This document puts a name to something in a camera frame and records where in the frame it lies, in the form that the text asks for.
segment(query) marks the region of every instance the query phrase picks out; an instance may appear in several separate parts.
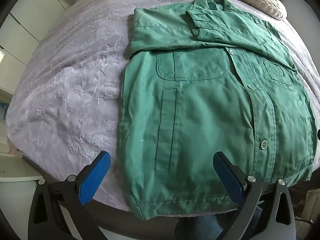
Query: bed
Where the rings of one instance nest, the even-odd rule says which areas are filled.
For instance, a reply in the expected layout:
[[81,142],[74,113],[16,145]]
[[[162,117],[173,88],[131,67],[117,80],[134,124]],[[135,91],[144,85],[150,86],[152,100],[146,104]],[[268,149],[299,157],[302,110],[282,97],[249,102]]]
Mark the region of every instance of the bed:
[[[109,152],[112,166],[94,199],[130,211],[117,142],[133,10],[190,1],[78,0],[40,41],[25,68],[7,113],[9,139],[57,180],[79,173],[101,150]],[[297,32],[287,20],[229,1],[279,30],[320,123],[320,76]],[[318,147],[314,170],[319,167]]]

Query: button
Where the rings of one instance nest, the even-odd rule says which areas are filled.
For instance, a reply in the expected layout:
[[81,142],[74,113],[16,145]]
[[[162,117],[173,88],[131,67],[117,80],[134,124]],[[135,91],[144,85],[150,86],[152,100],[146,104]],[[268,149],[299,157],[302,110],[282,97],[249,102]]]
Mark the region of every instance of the button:
[[263,140],[260,144],[260,148],[264,150],[268,146],[268,142],[266,140]]
[[248,88],[252,89],[252,90],[255,90],[256,88],[252,85],[248,85]]

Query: green jacket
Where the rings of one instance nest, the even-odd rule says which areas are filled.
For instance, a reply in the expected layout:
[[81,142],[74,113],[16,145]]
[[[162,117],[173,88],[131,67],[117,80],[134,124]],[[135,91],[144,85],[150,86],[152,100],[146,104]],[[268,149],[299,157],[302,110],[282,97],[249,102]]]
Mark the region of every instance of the green jacket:
[[119,156],[136,216],[236,208],[212,165],[310,178],[316,124],[289,51],[269,23],[227,0],[134,11]]

